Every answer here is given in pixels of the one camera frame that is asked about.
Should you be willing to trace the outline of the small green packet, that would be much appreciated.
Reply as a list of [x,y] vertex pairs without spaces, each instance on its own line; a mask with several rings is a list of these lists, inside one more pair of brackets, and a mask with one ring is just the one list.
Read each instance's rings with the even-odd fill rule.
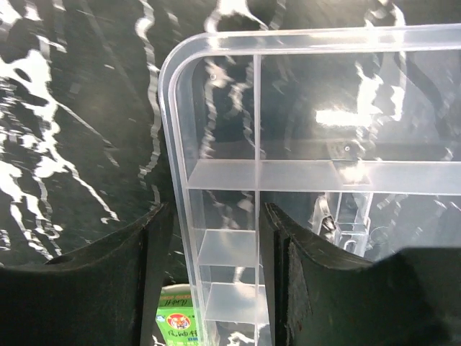
[[161,289],[156,323],[168,346],[200,344],[188,284],[169,285]]

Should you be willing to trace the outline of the clear compartment tray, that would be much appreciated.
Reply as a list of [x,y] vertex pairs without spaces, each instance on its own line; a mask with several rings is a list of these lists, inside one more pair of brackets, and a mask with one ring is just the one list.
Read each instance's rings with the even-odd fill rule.
[[379,262],[460,250],[460,25],[195,35],[159,77],[201,345],[274,345],[259,214]]

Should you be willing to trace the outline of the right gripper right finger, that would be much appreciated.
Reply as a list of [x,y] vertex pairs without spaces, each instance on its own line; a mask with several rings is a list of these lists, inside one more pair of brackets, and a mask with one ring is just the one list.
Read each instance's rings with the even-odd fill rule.
[[274,345],[458,345],[460,250],[370,262],[266,203],[261,258]]

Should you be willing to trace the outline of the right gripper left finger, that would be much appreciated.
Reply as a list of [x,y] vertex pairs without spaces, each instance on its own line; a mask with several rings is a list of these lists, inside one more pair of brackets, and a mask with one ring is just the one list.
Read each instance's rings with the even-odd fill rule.
[[3,345],[151,345],[174,212],[163,204],[40,265],[1,269]]

